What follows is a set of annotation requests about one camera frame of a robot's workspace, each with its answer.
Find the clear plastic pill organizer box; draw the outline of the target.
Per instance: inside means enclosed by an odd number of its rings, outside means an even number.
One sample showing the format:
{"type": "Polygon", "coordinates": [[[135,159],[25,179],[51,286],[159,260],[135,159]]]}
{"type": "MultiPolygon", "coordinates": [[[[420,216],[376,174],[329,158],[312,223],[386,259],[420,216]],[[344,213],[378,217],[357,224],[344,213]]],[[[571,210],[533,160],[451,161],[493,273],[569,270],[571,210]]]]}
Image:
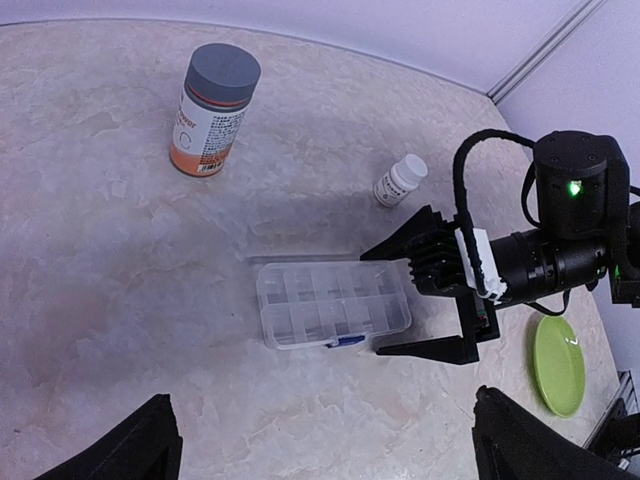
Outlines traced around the clear plastic pill organizer box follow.
{"type": "Polygon", "coordinates": [[[396,264],[347,255],[254,256],[268,347],[338,348],[401,333],[412,324],[396,264]]]}

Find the small white pill bottle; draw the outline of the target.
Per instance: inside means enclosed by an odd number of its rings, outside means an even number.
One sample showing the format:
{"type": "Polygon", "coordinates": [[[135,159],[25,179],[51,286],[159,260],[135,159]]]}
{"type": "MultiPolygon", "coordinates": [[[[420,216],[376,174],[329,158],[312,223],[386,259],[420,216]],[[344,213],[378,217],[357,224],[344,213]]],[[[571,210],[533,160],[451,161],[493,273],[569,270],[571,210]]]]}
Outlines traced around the small white pill bottle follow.
{"type": "Polygon", "coordinates": [[[424,160],[415,154],[407,154],[376,182],[374,198],[387,208],[395,207],[415,191],[427,175],[424,160]]]}

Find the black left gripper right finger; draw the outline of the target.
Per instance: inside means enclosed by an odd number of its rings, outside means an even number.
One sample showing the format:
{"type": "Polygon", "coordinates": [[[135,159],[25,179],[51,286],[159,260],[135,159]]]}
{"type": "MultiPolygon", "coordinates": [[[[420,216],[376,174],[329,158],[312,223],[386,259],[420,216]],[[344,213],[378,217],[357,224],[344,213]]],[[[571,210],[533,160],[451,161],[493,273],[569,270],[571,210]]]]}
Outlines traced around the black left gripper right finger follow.
{"type": "Polygon", "coordinates": [[[633,479],[494,387],[476,392],[472,438],[480,479],[633,479]]]}

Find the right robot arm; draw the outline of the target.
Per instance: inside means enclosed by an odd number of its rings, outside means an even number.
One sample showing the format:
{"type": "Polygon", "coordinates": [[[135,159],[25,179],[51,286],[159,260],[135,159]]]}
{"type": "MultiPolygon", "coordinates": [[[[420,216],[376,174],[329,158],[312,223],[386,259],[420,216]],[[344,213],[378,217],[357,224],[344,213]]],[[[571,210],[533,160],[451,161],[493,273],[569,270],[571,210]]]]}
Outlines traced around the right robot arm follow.
{"type": "Polygon", "coordinates": [[[568,298],[607,279],[616,304],[639,303],[639,191],[630,183],[618,142],[607,135],[555,131],[538,140],[496,129],[478,131],[453,160],[456,213],[452,220],[420,208],[395,233],[363,254],[366,261],[405,259],[424,296],[455,301],[461,332],[378,349],[454,365],[475,363],[478,346],[500,335],[496,313],[543,298],[568,298]],[[530,229],[488,240],[474,226],[464,182],[471,150],[489,139],[532,151],[521,194],[535,195],[530,229]]]}

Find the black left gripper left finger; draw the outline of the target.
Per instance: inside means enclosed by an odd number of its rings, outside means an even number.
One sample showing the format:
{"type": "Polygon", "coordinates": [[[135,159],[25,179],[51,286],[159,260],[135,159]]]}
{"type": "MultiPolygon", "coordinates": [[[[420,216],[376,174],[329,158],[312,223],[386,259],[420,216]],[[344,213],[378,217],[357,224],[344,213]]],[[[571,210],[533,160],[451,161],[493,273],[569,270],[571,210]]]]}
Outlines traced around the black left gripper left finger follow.
{"type": "Polygon", "coordinates": [[[168,394],[156,394],[42,479],[179,478],[181,436],[168,394]]]}

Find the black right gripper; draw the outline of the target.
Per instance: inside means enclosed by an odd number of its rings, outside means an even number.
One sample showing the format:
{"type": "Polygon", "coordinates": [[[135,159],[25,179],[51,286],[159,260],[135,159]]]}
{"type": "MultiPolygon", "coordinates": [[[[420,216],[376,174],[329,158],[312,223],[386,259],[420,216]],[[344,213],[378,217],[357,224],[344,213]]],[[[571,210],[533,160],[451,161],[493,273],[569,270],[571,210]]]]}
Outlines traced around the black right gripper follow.
{"type": "Polygon", "coordinates": [[[390,237],[360,255],[360,261],[392,261],[407,257],[412,283],[421,295],[461,296],[455,298],[460,335],[383,346],[376,349],[378,356],[472,364],[479,361],[479,343],[500,337],[494,304],[476,294],[466,294],[470,288],[455,227],[454,222],[443,220],[440,212],[425,205],[390,237]]]}

